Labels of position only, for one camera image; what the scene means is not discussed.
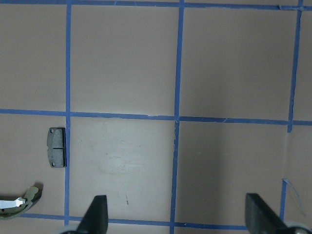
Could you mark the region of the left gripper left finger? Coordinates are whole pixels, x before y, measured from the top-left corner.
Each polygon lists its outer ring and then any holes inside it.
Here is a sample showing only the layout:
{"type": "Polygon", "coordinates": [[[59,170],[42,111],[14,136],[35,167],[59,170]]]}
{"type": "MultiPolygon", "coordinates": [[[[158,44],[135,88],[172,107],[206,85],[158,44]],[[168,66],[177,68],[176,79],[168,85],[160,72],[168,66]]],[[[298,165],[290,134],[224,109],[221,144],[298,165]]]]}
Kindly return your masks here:
{"type": "Polygon", "coordinates": [[[107,196],[97,195],[76,229],[77,234],[106,234],[108,230],[107,196]]]}

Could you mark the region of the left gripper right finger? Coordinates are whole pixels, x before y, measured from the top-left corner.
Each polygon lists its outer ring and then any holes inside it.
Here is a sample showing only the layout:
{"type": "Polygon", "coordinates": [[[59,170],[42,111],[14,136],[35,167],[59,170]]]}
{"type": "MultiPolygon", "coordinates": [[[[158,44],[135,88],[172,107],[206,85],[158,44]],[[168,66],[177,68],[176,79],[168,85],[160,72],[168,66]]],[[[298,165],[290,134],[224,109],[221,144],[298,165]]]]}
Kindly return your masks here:
{"type": "Polygon", "coordinates": [[[277,234],[287,226],[256,193],[245,196],[245,225],[251,234],[277,234]]]}

